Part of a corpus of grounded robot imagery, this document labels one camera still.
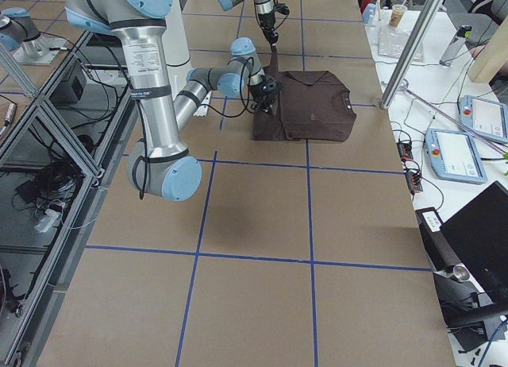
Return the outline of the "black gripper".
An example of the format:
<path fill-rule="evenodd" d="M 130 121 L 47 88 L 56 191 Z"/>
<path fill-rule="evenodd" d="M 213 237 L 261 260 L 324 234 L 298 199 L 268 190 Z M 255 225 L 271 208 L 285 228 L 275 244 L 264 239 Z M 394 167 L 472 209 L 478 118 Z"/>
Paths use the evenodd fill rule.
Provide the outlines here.
<path fill-rule="evenodd" d="M 271 110 L 283 85 L 270 75 L 262 75 L 260 82 L 253 86 L 253 109 Z"/>
<path fill-rule="evenodd" d="M 275 15 L 261 14 L 261 30 L 269 45 L 276 45 L 279 34 L 275 29 Z"/>

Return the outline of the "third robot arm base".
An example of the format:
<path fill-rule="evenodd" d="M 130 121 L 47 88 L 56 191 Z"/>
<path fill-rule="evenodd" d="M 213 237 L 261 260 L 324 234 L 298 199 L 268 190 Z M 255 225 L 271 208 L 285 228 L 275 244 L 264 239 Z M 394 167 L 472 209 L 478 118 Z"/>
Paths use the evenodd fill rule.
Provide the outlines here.
<path fill-rule="evenodd" d="M 66 51 L 65 39 L 46 37 L 30 13 L 21 7 L 1 11 L 1 46 L 24 65 L 49 65 L 57 54 Z"/>

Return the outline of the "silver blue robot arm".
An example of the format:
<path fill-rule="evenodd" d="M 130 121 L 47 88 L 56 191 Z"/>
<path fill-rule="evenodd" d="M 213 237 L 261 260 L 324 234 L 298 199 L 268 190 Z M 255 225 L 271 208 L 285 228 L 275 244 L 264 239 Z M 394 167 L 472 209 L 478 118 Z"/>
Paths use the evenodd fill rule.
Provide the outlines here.
<path fill-rule="evenodd" d="M 190 70 L 187 84 L 174 95 L 163 34 L 178 7 L 176 0 L 66 0 L 65 6 L 73 26 L 121 41 L 144 135 L 128 159 L 129 181 L 141 195 L 171 201 L 189 199 L 201 183 L 202 167 L 180 133 L 205 97 L 220 91 L 234 98 L 247 87 L 254 111 L 270 114 L 282 88 L 263 70 L 252 40 L 240 37 L 231 44 L 225 66 Z"/>
<path fill-rule="evenodd" d="M 241 2 L 246 0 L 217 0 L 224 11 L 231 10 Z M 262 33 L 274 48 L 279 39 L 279 34 L 275 29 L 275 0 L 253 0 L 258 25 Z"/>

